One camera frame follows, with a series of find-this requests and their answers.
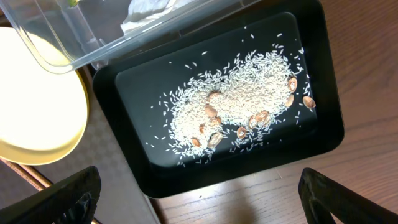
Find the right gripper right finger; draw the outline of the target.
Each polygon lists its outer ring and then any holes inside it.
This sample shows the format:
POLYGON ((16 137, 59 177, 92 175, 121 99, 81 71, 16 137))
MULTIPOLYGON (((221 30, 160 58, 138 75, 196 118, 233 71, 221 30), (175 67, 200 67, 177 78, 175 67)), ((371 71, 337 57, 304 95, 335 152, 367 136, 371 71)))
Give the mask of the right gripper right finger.
POLYGON ((397 223, 396 213, 308 167, 298 193, 308 223, 397 223))

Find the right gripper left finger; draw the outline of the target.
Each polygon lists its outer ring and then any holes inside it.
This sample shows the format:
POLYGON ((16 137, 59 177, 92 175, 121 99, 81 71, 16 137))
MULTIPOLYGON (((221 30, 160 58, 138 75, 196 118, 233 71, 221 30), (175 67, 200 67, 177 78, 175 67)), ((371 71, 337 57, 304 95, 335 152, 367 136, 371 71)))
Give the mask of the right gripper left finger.
POLYGON ((1 223, 82 223, 94 219, 101 178, 89 166, 36 194, 1 209, 1 223))

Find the wooden chopstick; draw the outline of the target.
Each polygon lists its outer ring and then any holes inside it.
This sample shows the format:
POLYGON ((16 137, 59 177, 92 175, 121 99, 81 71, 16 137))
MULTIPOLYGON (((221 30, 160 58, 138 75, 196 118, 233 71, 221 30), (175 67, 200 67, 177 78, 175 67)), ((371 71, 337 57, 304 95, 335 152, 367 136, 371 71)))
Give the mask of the wooden chopstick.
POLYGON ((51 181, 32 166, 17 164, 5 159, 1 159, 1 161, 38 191, 44 190, 53 185, 51 181))

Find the yellow round plate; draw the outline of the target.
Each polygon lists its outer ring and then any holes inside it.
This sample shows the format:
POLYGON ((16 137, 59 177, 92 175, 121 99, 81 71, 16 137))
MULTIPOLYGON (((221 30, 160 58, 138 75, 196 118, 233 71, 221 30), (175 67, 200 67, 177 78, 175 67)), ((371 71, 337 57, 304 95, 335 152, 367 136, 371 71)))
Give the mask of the yellow round plate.
POLYGON ((36 166, 64 158, 80 142, 89 108, 77 71, 46 71, 15 29, 1 28, 1 159, 36 166))

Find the green snack wrapper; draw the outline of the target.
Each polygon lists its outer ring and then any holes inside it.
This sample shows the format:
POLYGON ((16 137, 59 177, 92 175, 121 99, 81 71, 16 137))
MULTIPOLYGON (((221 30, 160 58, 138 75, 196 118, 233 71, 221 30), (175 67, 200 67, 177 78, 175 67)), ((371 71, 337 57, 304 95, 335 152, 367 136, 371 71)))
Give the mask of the green snack wrapper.
POLYGON ((68 0, 68 7, 75 7, 79 3, 79 0, 68 0))

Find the white tissue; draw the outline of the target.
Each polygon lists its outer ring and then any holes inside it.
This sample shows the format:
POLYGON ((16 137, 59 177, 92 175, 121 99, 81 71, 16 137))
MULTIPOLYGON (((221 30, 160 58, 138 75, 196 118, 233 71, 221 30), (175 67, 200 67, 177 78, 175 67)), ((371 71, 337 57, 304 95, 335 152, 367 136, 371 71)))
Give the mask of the white tissue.
POLYGON ((127 18, 121 29, 127 32, 140 28, 162 16, 181 8, 194 0, 132 0, 128 7, 127 18))

